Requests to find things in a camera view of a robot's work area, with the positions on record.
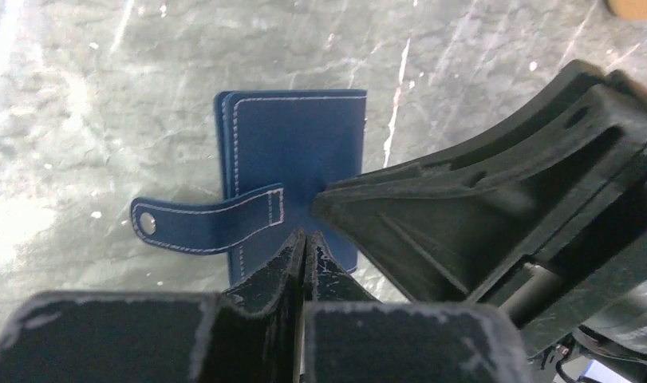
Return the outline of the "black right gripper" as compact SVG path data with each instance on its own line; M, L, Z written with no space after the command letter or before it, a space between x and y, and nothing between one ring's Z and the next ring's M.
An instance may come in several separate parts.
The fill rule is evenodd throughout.
M408 298L499 298L532 379L647 382L647 90L575 60L451 148L331 184L313 215Z

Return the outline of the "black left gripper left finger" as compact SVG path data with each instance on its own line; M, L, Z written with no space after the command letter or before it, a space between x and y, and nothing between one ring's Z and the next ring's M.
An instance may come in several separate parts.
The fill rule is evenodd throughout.
M293 382L306 233L223 292L47 291L0 337L0 382Z

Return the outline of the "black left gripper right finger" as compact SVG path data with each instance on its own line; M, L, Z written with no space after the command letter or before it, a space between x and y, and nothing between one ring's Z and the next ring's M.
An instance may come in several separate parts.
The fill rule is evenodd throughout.
M304 362L308 382L529 382L523 342L496 307L385 303L306 240Z

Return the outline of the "navy blue card holder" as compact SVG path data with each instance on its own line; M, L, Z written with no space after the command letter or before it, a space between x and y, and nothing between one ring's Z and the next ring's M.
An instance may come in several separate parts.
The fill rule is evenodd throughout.
M335 259L357 267L357 248L315 219L314 197L361 173L363 89L223 91L214 99L223 198L177 203L135 198L130 219L145 243L190 255L226 254L236 284L298 228L320 231Z

